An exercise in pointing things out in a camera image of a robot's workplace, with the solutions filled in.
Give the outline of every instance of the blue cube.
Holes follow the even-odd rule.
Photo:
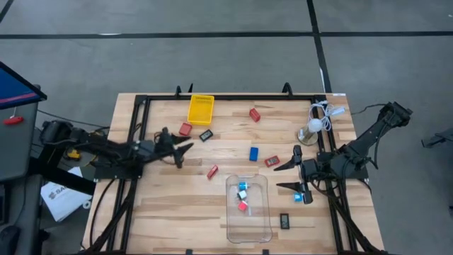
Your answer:
[[[246,183],[245,181],[241,181],[241,182],[239,183],[239,190],[240,190],[240,191],[244,191],[244,190],[246,190],[247,188],[248,188],[248,187],[247,187],[247,183]]]
[[[299,192],[294,192],[294,201],[296,203],[300,203],[304,201],[304,194]]]
[[[258,148],[252,147],[250,148],[250,161],[258,161]]]

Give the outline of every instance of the monitor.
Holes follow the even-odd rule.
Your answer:
[[[39,88],[0,62],[0,110],[46,99]]]

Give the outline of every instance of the red object in container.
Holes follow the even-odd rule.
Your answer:
[[[183,123],[179,129],[179,133],[184,136],[188,136],[192,130],[192,125],[188,123]]]
[[[23,122],[23,117],[12,117],[12,118],[3,120],[3,124],[5,124],[5,125],[15,125],[15,124],[19,124],[21,122]]]
[[[274,157],[270,157],[269,159],[266,159],[264,161],[264,163],[266,164],[267,167],[269,167],[269,166],[273,166],[275,164],[280,163],[280,160],[278,159],[277,156],[274,156]]]
[[[250,117],[255,121],[255,122],[258,122],[261,118],[261,115],[260,113],[258,113],[258,111],[255,109],[255,108],[252,108],[250,110]]]
[[[217,165],[214,165],[211,169],[211,171],[207,174],[207,179],[210,180],[212,176],[219,170],[219,167]]]
[[[238,209],[241,210],[241,211],[245,211],[247,209],[248,205],[246,202],[244,201],[241,201],[238,205]]]

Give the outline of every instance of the yellow plastic basket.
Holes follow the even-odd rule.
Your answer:
[[[192,95],[187,121],[193,125],[209,125],[214,109],[214,96]]]

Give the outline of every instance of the wooden table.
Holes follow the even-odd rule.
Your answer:
[[[135,93],[119,94],[110,140],[126,141],[135,96]],[[333,105],[346,107],[346,114],[332,118],[339,147],[356,138],[348,101],[343,94],[326,96]],[[181,123],[186,121],[188,105],[189,101],[152,101],[146,138],[152,139],[154,133],[165,126],[177,134]],[[281,163],[291,158],[293,145],[300,145],[296,133],[307,122],[309,106],[309,101],[215,101],[209,126],[214,137],[201,142],[198,135],[207,127],[194,126],[190,135],[195,144],[186,153],[182,169],[157,161],[144,170],[135,196],[127,253],[183,254],[186,249],[193,249],[196,254],[261,254],[263,249],[269,249],[271,254],[334,254],[336,248],[326,197],[312,188],[312,204],[295,203],[291,190],[275,184],[298,181],[297,168],[275,172],[263,161],[274,155],[278,155]],[[252,107],[261,114],[258,123],[248,116]],[[259,148],[258,162],[248,160],[250,147]],[[302,151],[303,158],[310,159],[316,156],[318,147],[302,146]],[[206,174],[214,164],[219,166],[219,171],[208,181]],[[232,174],[267,177],[273,231],[270,242],[233,244],[227,239],[225,181]],[[88,247],[94,208],[107,183],[101,181],[96,186],[83,241],[85,247]],[[112,217],[116,190],[117,181],[106,193],[98,211],[95,238]],[[373,245],[383,249],[368,189],[358,181],[348,181],[348,199],[357,226]],[[280,229],[280,213],[289,213],[291,229]],[[342,220],[340,224],[347,249]],[[118,226],[116,248],[119,248],[123,224]]]

